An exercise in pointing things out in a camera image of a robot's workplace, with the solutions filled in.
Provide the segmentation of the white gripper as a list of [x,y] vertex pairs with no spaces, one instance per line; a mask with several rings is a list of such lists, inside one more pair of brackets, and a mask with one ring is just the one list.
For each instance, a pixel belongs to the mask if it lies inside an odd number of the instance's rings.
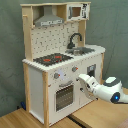
[[93,76],[87,74],[80,74],[78,79],[85,96],[87,98],[97,98],[97,88],[100,86],[97,80]]

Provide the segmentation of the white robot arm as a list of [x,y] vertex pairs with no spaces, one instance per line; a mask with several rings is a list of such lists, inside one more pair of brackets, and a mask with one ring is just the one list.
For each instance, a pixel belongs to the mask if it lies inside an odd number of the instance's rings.
[[128,104],[128,95],[123,92],[122,82],[116,77],[109,77],[99,84],[93,76],[80,74],[79,81],[83,92],[91,100],[102,99],[113,104]]

